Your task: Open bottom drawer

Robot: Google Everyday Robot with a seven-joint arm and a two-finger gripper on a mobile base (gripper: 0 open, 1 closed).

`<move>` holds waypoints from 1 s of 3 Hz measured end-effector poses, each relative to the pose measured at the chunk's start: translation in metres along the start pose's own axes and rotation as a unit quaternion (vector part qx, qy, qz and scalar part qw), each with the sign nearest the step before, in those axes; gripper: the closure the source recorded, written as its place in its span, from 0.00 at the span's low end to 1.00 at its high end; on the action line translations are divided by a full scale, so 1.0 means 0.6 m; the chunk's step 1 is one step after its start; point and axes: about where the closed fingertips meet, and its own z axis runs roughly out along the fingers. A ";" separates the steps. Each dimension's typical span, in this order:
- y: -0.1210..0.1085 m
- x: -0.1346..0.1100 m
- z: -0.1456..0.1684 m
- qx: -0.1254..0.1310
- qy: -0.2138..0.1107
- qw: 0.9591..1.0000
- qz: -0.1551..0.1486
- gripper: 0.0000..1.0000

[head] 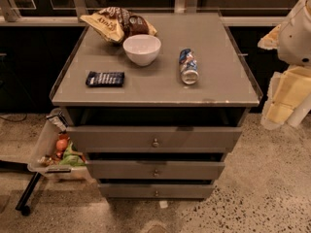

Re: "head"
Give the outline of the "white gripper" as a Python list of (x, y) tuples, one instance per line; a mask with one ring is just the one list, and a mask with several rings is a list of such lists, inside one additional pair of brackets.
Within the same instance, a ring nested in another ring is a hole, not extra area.
[(311, 0), (298, 0), (281, 25), (258, 42), (264, 50), (276, 50), (291, 65), (311, 66)]

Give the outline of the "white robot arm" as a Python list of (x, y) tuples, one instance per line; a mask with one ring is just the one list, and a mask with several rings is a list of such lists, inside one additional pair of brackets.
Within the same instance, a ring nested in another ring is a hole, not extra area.
[(284, 123), (297, 127), (310, 112), (311, 0), (298, 0), (283, 22), (261, 38), (258, 47), (277, 50), (289, 64), (270, 79), (261, 125), (274, 130)]

